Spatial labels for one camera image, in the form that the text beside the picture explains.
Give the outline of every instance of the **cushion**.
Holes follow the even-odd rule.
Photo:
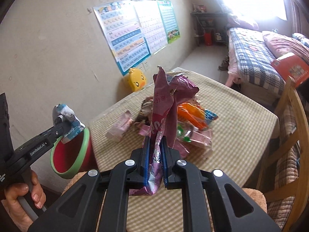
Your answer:
[[[228,28],[243,28],[253,31],[258,31],[259,26],[257,22],[247,16],[242,16],[240,14],[228,14]]]
[[[298,41],[300,41],[304,46],[309,48],[309,39],[300,33],[293,33],[292,37]]]
[[[278,33],[263,31],[265,44],[276,58],[292,52],[309,64],[309,48],[294,38]]]
[[[280,126],[280,144],[284,143],[289,135],[295,130],[296,120],[291,105],[287,105],[282,116],[279,119]],[[295,144],[288,153],[286,153],[277,162],[275,189],[278,189],[298,178],[297,159],[299,158],[298,147]],[[268,215],[282,229],[289,217],[294,202],[294,196],[283,200],[269,203],[267,208]]]

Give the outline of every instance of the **yellow duck toy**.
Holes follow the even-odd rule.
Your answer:
[[[128,74],[128,83],[133,92],[139,91],[147,84],[144,73],[138,68],[130,68]]]

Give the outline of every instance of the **green cup rim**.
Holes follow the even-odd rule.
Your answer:
[[[89,129],[86,127],[83,130],[83,133],[84,133],[84,137],[83,137],[83,140],[82,140],[81,148],[80,148],[79,153],[76,157],[76,160],[73,163],[73,165],[64,173],[60,173],[60,172],[57,171],[57,169],[55,168],[55,165],[54,165],[54,161],[53,161],[55,148],[56,148],[58,142],[60,142],[62,136],[60,138],[58,138],[57,141],[54,143],[54,146],[52,148],[52,152],[50,154],[50,164],[52,165],[54,172],[64,179],[72,179],[78,173],[79,169],[81,168],[82,163],[84,162],[85,155],[86,155],[87,148],[88,148],[88,144],[89,144],[89,137],[90,137]]]

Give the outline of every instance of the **red container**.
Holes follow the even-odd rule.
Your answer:
[[[66,144],[59,138],[50,159],[55,173],[64,179],[71,179],[79,172],[97,169],[89,129],[85,128]]]
[[[211,33],[204,33],[204,40],[207,46],[212,45]]]

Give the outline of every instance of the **blue wrapper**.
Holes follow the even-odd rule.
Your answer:
[[[207,125],[209,125],[213,120],[216,120],[218,118],[218,115],[210,110],[205,109],[204,112],[205,112],[205,122]]]
[[[75,138],[78,134],[80,134],[85,125],[79,121],[79,119],[75,116],[74,111],[68,107],[66,104],[56,105],[53,109],[53,123],[55,125],[55,120],[58,116],[62,115],[65,119],[71,122],[72,128],[68,133],[65,133],[62,136],[61,142],[63,144],[68,143],[73,138]]]

